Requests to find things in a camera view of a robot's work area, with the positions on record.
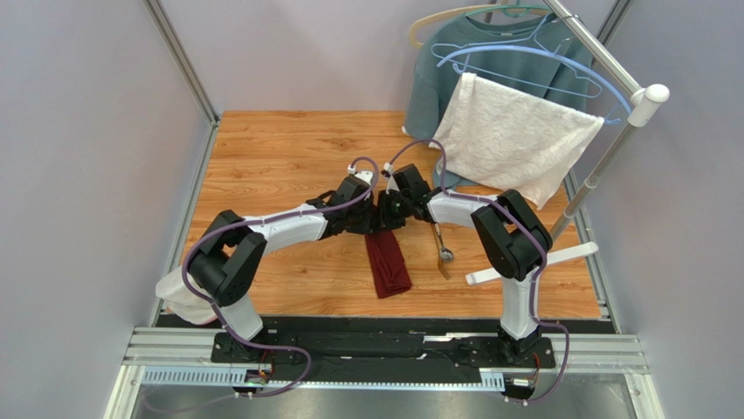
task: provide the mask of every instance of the wire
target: wire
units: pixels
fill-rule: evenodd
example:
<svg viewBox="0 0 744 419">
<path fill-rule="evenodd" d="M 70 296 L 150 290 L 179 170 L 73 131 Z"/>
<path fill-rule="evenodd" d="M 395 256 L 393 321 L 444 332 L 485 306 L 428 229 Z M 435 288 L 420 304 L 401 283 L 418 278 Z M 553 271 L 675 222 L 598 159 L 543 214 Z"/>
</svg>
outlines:
<svg viewBox="0 0 744 419">
<path fill-rule="evenodd" d="M 336 210 L 342 210 L 344 208 L 350 207 L 352 205 L 355 205 L 356 203 L 361 202 L 362 200 L 366 199 L 372 192 L 375 190 L 375 186 L 377 185 L 377 180 L 379 179 L 379 172 L 380 169 L 377 167 L 377 163 L 375 163 L 374 160 L 370 159 L 366 156 L 357 157 L 354 159 L 354 161 L 351 162 L 351 166 L 354 167 L 357 162 L 359 161 L 366 161 L 369 164 L 372 165 L 372 168 L 374 168 L 374 171 L 372 172 L 372 181 L 369 184 L 369 188 L 361 195 L 357 196 L 356 198 L 352 199 L 351 201 L 347 203 L 342 203 L 340 205 L 335 205 L 333 207 L 326 207 L 326 208 L 318 208 L 318 209 L 310 209 L 307 211 L 292 211 L 287 213 L 278 214 L 276 216 L 270 216 L 268 218 L 261 218 L 261 219 L 253 219 L 253 220 L 246 220 L 241 221 L 240 223 L 233 223 L 230 225 L 226 225 L 224 227 L 220 227 L 219 229 L 215 229 L 213 231 L 210 231 L 209 233 L 203 235 L 192 247 L 189 249 L 189 252 L 186 253 L 186 258 L 183 260 L 183 265 L 181 268 L 181 279 L 183 280 L 183 284 L 186 286 L 187 289 L 200 299 L 203 299 L 210 303 L 210 306 L 212 307 L 212 310 L 214 310 L 215 314 L 217 315 L 217 318 L 220 320 L 220 322 L 223 324 L 224 330 L 230 334 L 230 336 L 237 341 L 238 343 L 241 343 L 243 345 L 246 345 L 248 347 L 255 347 L 257 349 L 264 349 L 264 350 L 277 350 L 277 351 L 293 351 L 300 354 L 303 354 L 305 358 L 307 359 L 307 363 L 305 365 L 305 370 L 300 374 L 299 377 L 292 380 L 289 384 L 286 386 L 266 392 L 266 393 L 257 393 L 253 395 L 252 397 L 270 397 L 273 395 L 280 395 L 282 393 L 285 393 L 292 389 L 297 383 L 304 380 L 307 376 L 307 373 L 310 372 L 310 367 L 312 366 L 312 359 L 310 357 L 310 353 L 306 351 L 305 349 L 301 347 L 291 347 L 291 346 L 276 346 L 276 345 L 261 345 L 258 343 L 250 342 L 249 340 L 243 339 L 240 335 L 238 335 L 232 328 L 227 324 L 227 321 L 225 321 L 222 313 L 219 311 L 219 308 L 217 307 L 217 304 L 215 304 L 214 300 L 210 298 L 209 296 L 203 295 L 199 291 L 196 290 L 196 288 L 189 282 L 188 279 L 188 273 L 189 273 L 189 265 L 194 260 L 194 256 L 196 255 L 196 252 L 198 249 L 208 240 L 212 239 L 213 237 L 216 237 L 217 235 L 220 235 L 226 231 L 229 230 L 235 230 L 240 227 L 248 227 L 251 225 L 259 225 L 263 223 L 273 223 L 275 221 L 284 220 L 287 218 L 291 218 L 294 216 L 309 216 L 312 214 L 323 214 L 330 211 L 336 211 Z"/>
<path fill-rule="evenodd" d="M 532 280 L 530 281 L 530 288 L 529 288 L 529 300 L 530 300 L 530 304 L 529 304 L 529 315 L 534 320 L 534 322 L 537 323 L 539 326 L 559 329 L 566 336 L 566 348 L 565 348 L 565 351 L 563 352 L 563 362 L 561 363 L 561 369 L 558 370 L 558 375 L 555 377 L 555 382 L 548 389 L 548 391 L 546 391 L 543 395 L 540 395 L 539 397 L 536 397 L 534 399 L 530 399 L 529 400 L 529 402 L 531 402 L 531 403 L 541 402 L 541 401 L 545 400 L 549 395 L 551 395 L 555 391 L 555 389 L 558 387 L 558 383 L 561 382 L 561 378 L 563 378 L 563 373 L 566 372 L 566 366 L 568 365 L 568 349 L 569 349 L 569 343 L 570 343 L 570 337 L 569 337 L 568 329 L 564 325 L 562 325 L 560 323 L 545 322 L 545 321 L 540 320 L 539 317 L 537 317 L 537 310 L 536 310 L 536 306 L 537 306 L 537 301 L 536 301 L 537 284 L 540 281 L 540 275 L 542 274 L 543 271 L 545 271 L 545 267 L 546 267 L 547 261 L 548 261 L 548 255 L 546 254 L 545 250 L 542 248 L 542 246 L 540 245 L 540 243 L 537 241 L 537 239 L 534 238 L 534 236 L 532 234 L 530 234 L 529 230 L 527 230 L 527 228 L 524 225 L 522 225 L 522 223 L 520 223 L 519 221 L 517 221 L 517 219 L 514 218 L 514 216 L 511 215 L 506 208 L 502 207 L 501 205 L 499 205 L 498 203 L 496 203 L 494 200 L 488 199 L 488 198 L 486 198 L 484 196 L 473 196 L 473 195 L 459 194 L 457 192 L 452 192 L 452 191 L 448 190 L 445 187 L 445 185 L 444 185 L 444 174 L 447 173 L 447 153 L 444 151 L 444 146 L 442 145 L 441 142 L 439 142 L 437 140 L 416 140 L 416 141 L 412 141 L 412 142 L 408 143 L 405 147 L 401 148 L 400 151 L 398 151 L 396 153 L 396 155 L 393 156 L 393 158 L 390 160 L 389 164 L 392 165 L 395 162 L 395 160 L 397 160 L 397 158 L 400 157 L 400 155 L 405 150 L 407 150 L 408 148 L 410 148 L 410 147 L 412 147 L 412 146 L 414 146 L 416 144 L 419 144 L 419 143 L 434 143 L 442 151 L 442 171 L 441 171 L 441 173 L 439 173 L 439 188 L 442 189 L 442 192 L 444 192 L 448 196 L 462 198 L 462 199 L 466 199 L 466 200 L 469 200 L 469 201 L 476 201 L 476 202 L 479 202 L 479 203 L 488 203 L 489 205 L 493 206 L 498 212 L 500 212 L 503 216 L 505 216 L 506 219 L 509 220 L 510 223 L 514 224 L 517 227 L 517 229 L 519 229 L 519 231 L 521 231 L 525 235 L 525 237 L 527 237 L 527 239 L 529 240 L 529 242 L 534 246 L 534 248 L 538 251 L 538 253 L 540 253 L 540 266 L 537 268 L 537 271 L 535 272 L 535 274 L 532 277 Z M 523 405 L 522 403 L 524 402 L 524 400 L 520 400 L 520 399 L 511 399 L 511 400 L 514 400 L 514 402 L 516 404 L 519 404 L 520 406 L 522 406 Z"/>
<path fill-rule="evenodd" d="M 532 352 L 532 356 L 534 357 L 534 374 L 532 375 L 532 378 L 534 380 L 534 387 L 537 388 L 537 379 L 540 376 L 540 357 L 537 356 L 536 353 Z"/>
<path fill-rule="evenodd" d="M 264 371 L 263 371 L 263 370 L 261 369 L 261 364 L 263 364 L 263 363 L 264 363 L 264 360 L 266 359 L 266 354 L 268 354 L 268 353 L 269 353 L 269 350 L 268 350 L 268 349 L 265 349 L 265 350 L 264 350 L 264 354 L 263 354 L 263 355 L 261 355 L 261 361 L 259 361 L 259 362 L 258 362 L 258 374 L 260 374 L 260 375 L 261 375 L 261 378 L 263 378 L 263 379 L 265 379 L 265 380 L 268 380 L 268 378 L 269 378 L 269 377 L 268 377 L 268 376 L 266 375 L 266 373 L 265 373 L 265 372 L 264 372 Z"/>
<path fill-rule="evenodd" d="M 207 406 L 210 406 L 212 404 L 219 403 L 219 402 L 224 402 L 224 401 L 230 400 L 230 399 L 235 399 L 235 394 L 234 393 L 229 394 L 229 395 L 223 395 L 223 396 L 220 396 L 220 397 L 215 398 L 215 399 L 212 399 L 212 400 L 208 400 L 207 402 L 197 404 L 196 406 L 191 406 L 191 407 L 188 407 L 188 408 L 181 408 L 181 409 L 161 409 L 161 408 L 156 408 L 155 406 L 153 406 L 152 404 L 150 404 L 148 402 L 148 398 L 147 397 L 142 397 L 140 399 L 140 403 L 147 410 L 152 410 L 155 413 L 160 413 L 161 415 L 177 415 L 179 413 L 186 413 L 186 412 L 191 412 L 193 410 L 204 409 Z"/>
</svg>

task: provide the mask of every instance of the white towel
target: white towel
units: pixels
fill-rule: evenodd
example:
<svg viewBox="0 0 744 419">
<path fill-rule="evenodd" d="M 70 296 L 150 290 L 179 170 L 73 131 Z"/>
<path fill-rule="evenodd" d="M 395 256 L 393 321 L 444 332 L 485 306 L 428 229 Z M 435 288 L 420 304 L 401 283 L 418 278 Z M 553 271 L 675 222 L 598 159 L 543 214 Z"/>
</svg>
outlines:
<svg viewBox="0 0 744 419">
<path fill-rule="evenodd" d="M 603 123 L 466 72 L 434 139 L 447 152 L 447 170 L 492 188 L 517 189 L 541 210 Z"/>
</svg>

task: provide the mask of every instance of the blue plastic hanger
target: blue plastic hanger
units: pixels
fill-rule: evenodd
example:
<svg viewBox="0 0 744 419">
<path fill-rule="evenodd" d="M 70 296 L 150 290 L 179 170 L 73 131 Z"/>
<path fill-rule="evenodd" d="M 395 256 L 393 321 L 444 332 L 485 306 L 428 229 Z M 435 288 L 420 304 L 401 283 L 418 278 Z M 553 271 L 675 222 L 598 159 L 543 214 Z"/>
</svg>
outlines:
<svg viewBox="0 0 744 419">
<path fill-rule="evenodd" d="M 543 25 L 545 24 L 547 19 L 548 17 L 544 17 L 540 21 L 540 23 L 537 25 L 535 30 L 532 31 L 532 33 L 530 33 L 529 36 L 527 36 L 526 38 L 513 39 L 513 40 L 508 40 L 508 41 L 499 41 L 499 42 L 471 43 L 467 45 L 434 44 L 431 46 L 431 53 L 435 57 L 441 58 L 440 61 L 437 63 L 437 67 L 441 67 L 446 62 L 452 62 L 452 69 L 457 74 L 462 74 L 468 68 L 471 68 L 473 70 L 484 72 L 486 74 L 492 74 L 493 76 L 501 77 L 503 79 L 510 79 L 510 80 L 513 80 L 519 83 L 524 83 L 530 86 L 537 86 L 537 87 L 545 88 L 545 89 L 556 91 L 556 92 L 573 94 L 573 95 L 581 96 L 581 97 L 588 98 L 588 99 L 594 99 L 598 97 L 600 94 L 602 94 L 603 86 L 604 86 L 617 98 L 617 104 L 607 114 L 607 116 L 605 117 L 604 123 L 607 125 L 614 125 L 614 124 L 620 123 L 622 119 L 616 118 L 614 120 L 611 120 L 610 116 L 617 110 L 618 106 L 623 106 L 623 108 L 625 109 L 625 112 L 627 112 L 628 115 L 630 115 L 630 105 L 628 105 L 628 102 L 627 100 L 625 100 L 625 97 L 609 81 L 607 81 L 605 78 L 600 76 L 594 70 L 588 68 L 585 65 L 581 65 L 575 62 L 573 59 L 566 58 L 558 54 L 558 51 L 561 49 L 563 43 L 570 40 L 571 38 L 564 39 L 563 41 L 561 41 L 554 51 L 550 51 L 548 48 L 545 47 L 545 45 L 541 44 L 540 41 L 537 39 L 537 34 L 540 31 L 540 29 L 543 27 Z M 561 20 L 562 19 L 554 20 L 553 22 L 551 22 L 551 24 L 555 24 L 557 22 L 560 22 Z M 532 47 L 521 46 L 521 45 L 509 45 L 515 42 L 528 41 L 528 40 L 534 41 L 540 48 L 538 49 L 538 48 L 532 48 Z M 451 52 L 450 54 L 446 56 L 442 56 L 435 52 L 435 48 L 442 47 L 442 46 L 454 47 L 454 48 L 457 48 L 457 50 L 454 52 Z M 492 52 L 492 51 L 517 51 L 517 52 L 525 52 L 528 54 L 539 55 L 542 57 L 556 59 L 558 61 L 561 61 L 561 63 L 563 63 L 568 68 L 570 68 L 577 79 L 587 80 L 591 85 L 597 87 L 598 92 L 596 94 L 572 92 L 572 91 L 560 89 L 557 87 L 545 86 L 539 83 L 534 83 L 534 82 L 523 80 L 523 79 L 517 79 L 514 77 L 505 76 L 503 74 L 499 74 L 496 72 L 490 72 L 482 68 L 478 68 L 474 65 L 469 65 L 471 54 L 475 52 Z M 466 55 L 465 62 L 457 61 L 454 59 L 461 55 Z M 581 71 L 584 74 L 587 74 L 588 76 L 591 76 L 591 78 L 586 77 L 586 76 L 580 76 L 577 70 Z"/>
</svg>

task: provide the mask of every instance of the dark red cloth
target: dark red cloth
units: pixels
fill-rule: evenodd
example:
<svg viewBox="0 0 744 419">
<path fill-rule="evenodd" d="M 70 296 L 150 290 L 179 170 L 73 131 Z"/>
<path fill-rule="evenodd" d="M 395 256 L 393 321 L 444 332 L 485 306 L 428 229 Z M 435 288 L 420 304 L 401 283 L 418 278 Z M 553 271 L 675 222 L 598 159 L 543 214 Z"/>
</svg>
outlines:
<svg viewBox="0 0 744 419">
<path fill-rule="evenodd" d="M 364 236 L 367 242 L 369 264 L 375 278 L 377 298 L 385 299 L 410 289 L 410 277 L 405 269 L 405 260 L 392 231 Z"/>
</svg>

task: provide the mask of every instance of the wooden floor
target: wooden floor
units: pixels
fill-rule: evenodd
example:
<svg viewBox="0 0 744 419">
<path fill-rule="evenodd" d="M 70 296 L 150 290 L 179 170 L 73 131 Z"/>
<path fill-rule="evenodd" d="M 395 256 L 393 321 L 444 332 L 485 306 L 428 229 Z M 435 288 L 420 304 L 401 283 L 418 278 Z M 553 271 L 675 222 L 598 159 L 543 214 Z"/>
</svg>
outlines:
<svg viewBox="0 0 744 419">
<path fill-rule="evenodd" d="M 382 166 L 410 141 L 401 133 L 398 112 L 227 112 L 196 205 L 187 249 L 214 216 L 234 210 L 240 216 L 289 210 L 339 186 L 347 165 L 366 155 Z M 415 163 L 428 182 L 438 151 L 413 147 L 398 163 Z M 469 193 L 494 193 L 483 187 Z M 563 191 L 538 214 L 550 224 L 566 205 Z M 475 230 L 443 225 L 445 245 L 455 254 L 451 280 L 437 269 L 431 227 L 411 219 L 395 231 L 413 288 L 378 299 L 362 236 L 344 233 L 321 242 L 296 244 L 265 256 L 250 293 L 259 313 L 371 316 L 498 317 L 499 283 L 471 287 L 465 274 L 490 267 Z M 555 244 L 579 244 L 571 226 Z M 583 260 L 550 267 L 541 281 L 543 317 L 599 317 Z"/>
</svg>

